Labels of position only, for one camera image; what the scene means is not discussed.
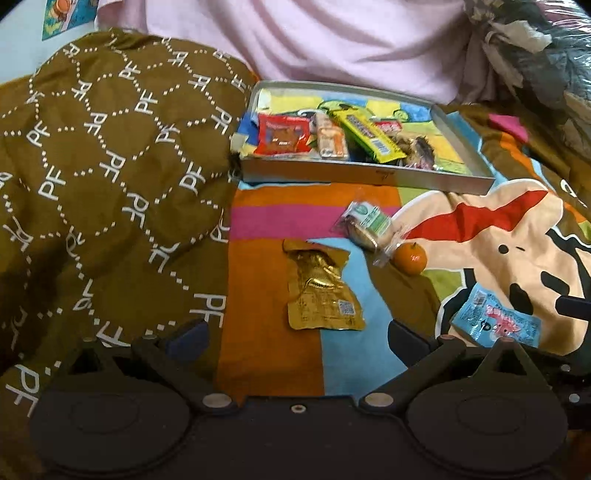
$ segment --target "brown blanket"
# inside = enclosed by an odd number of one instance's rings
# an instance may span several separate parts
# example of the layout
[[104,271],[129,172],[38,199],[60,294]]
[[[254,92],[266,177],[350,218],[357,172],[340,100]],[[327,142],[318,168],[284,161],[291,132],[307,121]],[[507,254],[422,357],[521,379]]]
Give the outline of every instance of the brown blanket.
[[213,374],[226,153],[254,81],[210,47],[113,30],[0,89],[0,477],[40,470],[27,417],[81,337],[128,345],[202,318]]

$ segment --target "metal tray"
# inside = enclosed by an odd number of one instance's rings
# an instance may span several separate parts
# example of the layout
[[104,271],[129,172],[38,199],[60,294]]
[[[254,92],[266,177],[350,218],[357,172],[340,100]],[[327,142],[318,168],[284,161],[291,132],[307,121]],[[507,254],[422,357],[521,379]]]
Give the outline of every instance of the metal tray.
[[430,109],[435,126],[458,153],[472,175],[417,170],[416,168],[394,167],[373,163],[357,163],[332,160],[279,160],[245,157],[242,159],[243,179],[247,183],[286,182],[338,182],[365,183],[371,185],[393,185],[418,187],[443,192],[471,193],[484,195],[491,188],[494,178],[480,155],[446,118],[445,113],[435,104],[399,93],[386,92],[362,87],[317,82],[258,82],[251,96],[246,115],[256,110],[262,89],[302,91],[310,95],[322,93],[346,93],[369,98],[413,103]]

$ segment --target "pink pillow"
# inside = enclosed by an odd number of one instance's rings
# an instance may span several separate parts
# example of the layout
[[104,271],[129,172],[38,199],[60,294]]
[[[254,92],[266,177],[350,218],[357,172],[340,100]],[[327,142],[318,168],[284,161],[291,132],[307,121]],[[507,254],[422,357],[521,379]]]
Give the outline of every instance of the pink pillow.
[[100,0],[100,27],[223,50],[263,79],[369,86],[448,103],[491,95],[463,0]]

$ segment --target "red snack package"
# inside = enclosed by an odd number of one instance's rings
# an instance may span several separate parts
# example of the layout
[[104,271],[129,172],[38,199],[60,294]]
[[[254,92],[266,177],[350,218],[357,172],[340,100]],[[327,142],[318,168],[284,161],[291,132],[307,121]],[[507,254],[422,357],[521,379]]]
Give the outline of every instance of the red snack package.
[[307,153],[311,147],[310,121],[307,118],[259,114],[258,155]]
[[398,120],[379,120],[374,123],[389,137],[395,137],[402,130],[402,124]]

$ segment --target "blue snack packet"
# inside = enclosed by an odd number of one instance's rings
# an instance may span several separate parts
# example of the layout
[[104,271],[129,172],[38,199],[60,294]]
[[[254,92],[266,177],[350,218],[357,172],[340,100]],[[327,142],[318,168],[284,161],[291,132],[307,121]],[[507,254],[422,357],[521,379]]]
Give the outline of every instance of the blue snack packet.
[[519,343],[537,347],[540,343],[539,318],[507,309],[490,290],[477,283],[467,302],[456,313],[452,325],[478,344],[491,347],[498,338],[508,336]]

